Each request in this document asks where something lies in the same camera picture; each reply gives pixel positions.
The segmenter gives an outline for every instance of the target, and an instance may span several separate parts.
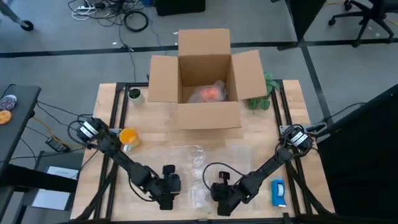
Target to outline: clear plastic bag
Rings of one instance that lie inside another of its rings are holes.
[[[225,83],[217,80],[213,85],[199,86],[192,93],[188,103],[212,103],[226,100]]]

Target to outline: blue object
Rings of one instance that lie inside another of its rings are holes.
[[[141,0],[141,2],[145,5],[145,6],[153,6],[154,0]]]
[[[273,180],[271,182],[272,205],[275,207],[286,207],[285,202],[285,182],[283,180]]]

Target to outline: chair wheel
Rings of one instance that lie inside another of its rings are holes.
[[[353,8],[353,5],[352,5],[352,4],[347,4],[347,5],[344,6],[344,9],[345,9],[346,11],[350,11],[352,8]]]
[[[353,47],[358,47],[359,45],[361,45],[361,43],[359,41],[354,41],[353,44],[351,44]]]
[[[26,25],[28,25],[28,27],[25,27],[25,26],[21,25],[21,28],[24,31],[32,31],[34,29],[33,23],[31,23],[30,21],[24,21],[24,22],[26,23]]]
[[[336,23],[336,19],[329,20],[329,26],[333,26]]]

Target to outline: paper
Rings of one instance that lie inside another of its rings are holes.
[[[75,180],[77,178],[78,172],[78,170],[54,166],[50,166],[47,170],[48,174],[58,175],[61,177],[67,177]],[[39,208],[64,210],[67,206],[69,195],[70,193],[67,192],[57,192],[54,190],[40,189],[36,194],[36,198],[33,201],[32,206]]]

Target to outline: floor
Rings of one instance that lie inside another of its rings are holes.
[[[0,15],[0,55],[12,52],[118,49],[122,46],[118,26],[102,27],[91,19],[76,21],[71,17],[66,1],[8,0],[7,3],[18,15],[32,21],[35,31],[26,33],[17,24]],[[72,7],[78,5],[79,3],[74,2]],[[219,27],[231,30],[232,43],[296,40],[289,12],[283,1],[272,4],[268,0],[207,0],[206,11],[203,13],[166,17],[159,17],[154,8],[146,8],[143,11],[153,20],[152,28],[159,35],[159,43],[151,29],[131,33],[122,27],[121,37],[131,47],[175,45],[178,41],[175,32],[180,29]],[[342,12],[344,10],[341,4],[324,5],[307,31],[305,40],[354,39],[359,32],[358,18],[338,19],[333,27],[327,25],[332,15]],[[389,14],[387,18],[398,21],[398,16],[394,14]],[[137,19],[136,22],[139,26],[142,21]],[[398,33],[398,26],[391,23],[389,25]],[[363,38],[386,37],[386,32],[370,22]],[[308,58],[303,56],[300,48],[285,51],[278,51],[276,47],[233,48],[232,51],[235,53],[249,49],[260,51],[264,70],[272,72],[275,78],[300,80],[313,123],[321,120],[327,111],[333,114],[352,103],[366,102],[398,83],[398,64],[394,63],[398,57],[396,43],[366,44],[357,49],[350,45],[307,47],[316,71],[315,77],[309,72]],[[100,83],[146,82],[151,55],[164,53],[132,53],[135,68],[128,53],[0,57],[0,79],[1,83],[5,84],[38,85],[42,88],[40,101],[74,113],[92,113]],[[75,119],[61,111],[48,107],[45,109],[63,123]],[[349,111],[334,117],[334,121]],[[36,113],[59,138],[68,141],[64,126],[56,123],[41,110],[36,110]],[[35,121],[29,121],[29,126],[46,132],[45,128]],[[23,138],[36,154],[39,151],[51,151],[44,144],[45,139],[37,133],[27,129]],[[19,144],[14,153],[14,157],[30,155],[31,152],[23,144]],[[15,160],[14,163],[30,168],[34,166],[33,159]],[[12,221],[20,199],[20,194],[14,194],[2,223]],[[46,218],[54,216],[60,217],[57,221],[64,222],[65,217],[68,217],[68,213],[65,213],[66,215],[62,216],[58,213],[27,212],[27,215],[41,214],[41,218],[25,218],[23,223],[38,223],[39,220],[41,223],[54,223],[54,219]]]

